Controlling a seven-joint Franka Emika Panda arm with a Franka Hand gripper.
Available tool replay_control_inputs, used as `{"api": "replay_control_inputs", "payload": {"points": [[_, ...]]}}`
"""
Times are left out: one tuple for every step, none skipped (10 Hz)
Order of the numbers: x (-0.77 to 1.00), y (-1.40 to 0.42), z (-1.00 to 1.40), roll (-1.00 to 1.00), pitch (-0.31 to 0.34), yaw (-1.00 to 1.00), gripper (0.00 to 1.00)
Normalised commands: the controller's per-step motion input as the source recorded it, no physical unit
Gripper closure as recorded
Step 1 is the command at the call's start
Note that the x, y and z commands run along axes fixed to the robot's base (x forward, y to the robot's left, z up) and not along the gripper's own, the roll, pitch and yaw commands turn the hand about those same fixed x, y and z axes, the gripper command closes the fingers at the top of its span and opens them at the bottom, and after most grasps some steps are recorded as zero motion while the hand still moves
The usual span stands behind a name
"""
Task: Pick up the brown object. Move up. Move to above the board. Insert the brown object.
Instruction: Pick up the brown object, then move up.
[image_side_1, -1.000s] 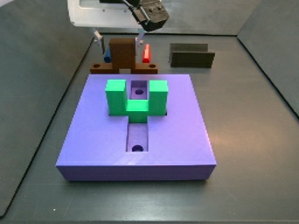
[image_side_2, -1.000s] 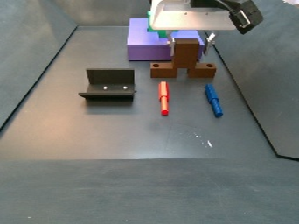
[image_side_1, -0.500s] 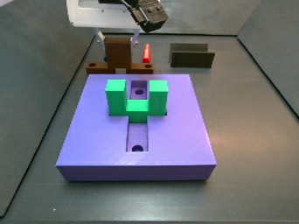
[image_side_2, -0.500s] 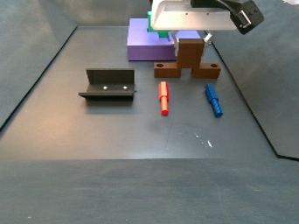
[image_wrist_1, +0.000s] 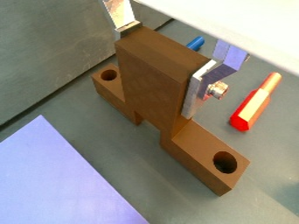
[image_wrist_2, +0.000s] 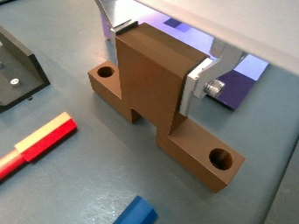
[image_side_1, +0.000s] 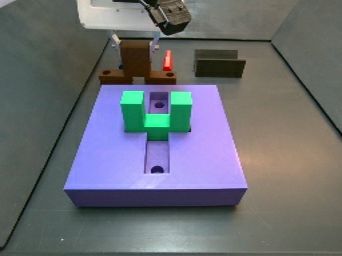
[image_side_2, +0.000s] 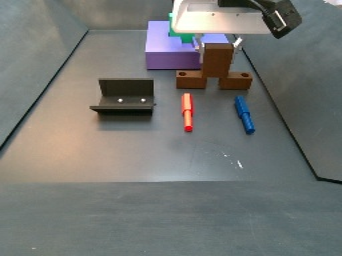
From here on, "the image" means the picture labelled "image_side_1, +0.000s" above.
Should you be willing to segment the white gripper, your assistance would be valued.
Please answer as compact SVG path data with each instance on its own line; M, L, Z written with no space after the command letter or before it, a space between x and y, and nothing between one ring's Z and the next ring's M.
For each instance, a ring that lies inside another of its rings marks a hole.
M77 0L82 25L87 29L110 30L113 47L121 50L121 38L114 30L156 31L152 51L160 49L161 32L141 3L114 2L113 0Z

